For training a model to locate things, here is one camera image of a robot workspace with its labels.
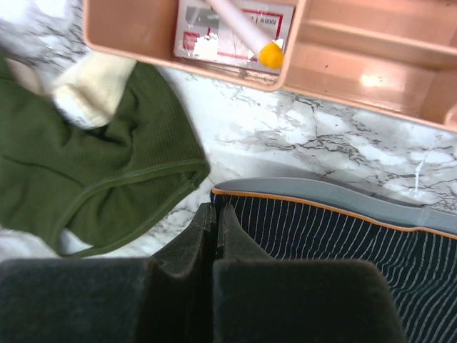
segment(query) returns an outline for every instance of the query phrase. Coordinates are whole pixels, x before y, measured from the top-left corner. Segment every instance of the orange trim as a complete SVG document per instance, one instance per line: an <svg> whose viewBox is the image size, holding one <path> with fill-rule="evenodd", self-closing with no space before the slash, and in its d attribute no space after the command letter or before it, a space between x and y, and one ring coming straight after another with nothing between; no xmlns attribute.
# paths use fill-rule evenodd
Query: orange trim
<svg viewBox="0 0 457 343"><path fill-rule="evenodd" d="M330 211L338 212L340 214L345 214L347 216L355 217L358 219L365 220L366 222L379 225L382 227L387 227L389 229L394 229L402 232L415 232L415 231L425 231L430 232L432 234L437 234L439 236L457 239L457 236L453 234L448 234L445 232L441 232L435 229L429 229L428 227L397 227L396 225L385 224L383 222L379 222L373 218L363 216L361 214L357 214L354 212L346 211L344 209L339 209L337 207L327 206L323 204L319 204L318 202L311 202L305 199L299 199L295 197L285 197L283 195L274 195L274 194L264 194L264 193L255 193L255 192L243 192L243 191L224 191L222 189L213 188L211 190L216 195L234 195L235 197L253 197L253 198L263 198L263 199L273 199L273 200L285 200L287 202L298 202L299 204L307 204L311 206L318 207L319 209L328 209Z"/></svg>

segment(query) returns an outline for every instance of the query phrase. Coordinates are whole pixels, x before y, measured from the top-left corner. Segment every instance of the navy striped cloth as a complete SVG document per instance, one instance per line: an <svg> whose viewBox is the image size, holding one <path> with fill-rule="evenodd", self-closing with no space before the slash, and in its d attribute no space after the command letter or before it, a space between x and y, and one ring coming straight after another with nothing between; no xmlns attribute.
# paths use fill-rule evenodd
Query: navy striped cloth
<svg viewBox="0 0 457 343"><path fill-rule="evenodd" d="M386 278L410 343L457 342L457 240L297 199L211 194L275 259L362 259Z"/></svg>

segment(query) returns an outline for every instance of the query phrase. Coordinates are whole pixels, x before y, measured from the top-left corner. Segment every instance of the white tube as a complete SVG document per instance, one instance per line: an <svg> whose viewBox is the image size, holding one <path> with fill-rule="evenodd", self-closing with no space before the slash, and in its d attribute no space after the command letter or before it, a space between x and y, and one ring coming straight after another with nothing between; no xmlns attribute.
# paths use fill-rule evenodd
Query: white tube
<svg viewBox="0 0 457 343"><path fill-rule="evenodd" d="M230 0L206 0L206 2L255 56L259 57L262 49L273 40Z"/></svg>

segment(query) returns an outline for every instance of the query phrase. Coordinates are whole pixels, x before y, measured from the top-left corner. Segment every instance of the ribbed fabric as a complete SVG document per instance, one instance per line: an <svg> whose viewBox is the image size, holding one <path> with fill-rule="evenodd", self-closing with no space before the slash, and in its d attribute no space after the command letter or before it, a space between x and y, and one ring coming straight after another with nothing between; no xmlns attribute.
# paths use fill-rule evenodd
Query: ribbed fabric
<svg viewBox="0 0 457 343"><path fill-rule="evenodd" d="M276 259L373 262L388 282L410 343L457 342L457 240L267 196L212 194L211 200L217 208L232 204L244 230Z"/></svg>
<svg viewBox="0 0 457 343"><path fill-rule="evenodd" d="M208 164L178 99L137 64L112 121L90 131L19 86L0 59L0 224L59 254L67 227L103 254L130 242L192 192Z"/></svg>

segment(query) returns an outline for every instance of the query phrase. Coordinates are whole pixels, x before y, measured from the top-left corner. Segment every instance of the marble countertop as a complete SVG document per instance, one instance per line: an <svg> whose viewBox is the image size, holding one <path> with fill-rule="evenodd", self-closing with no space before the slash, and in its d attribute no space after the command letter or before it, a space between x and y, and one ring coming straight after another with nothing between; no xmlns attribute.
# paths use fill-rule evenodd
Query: marble countertop
<svg viewBox="0 0 457 343"><path fill-rule="evenodd" d="M0 49L45 82L88 51L81 0L0 0L0 32ZM213 184L241 177L319 175L375 197L457 213L455 134L290 92L160 70L194 123L211 173L147 234L104 256L153 254L186 227ZM32 236L0 230L0 259L53 255Z"/></svg>

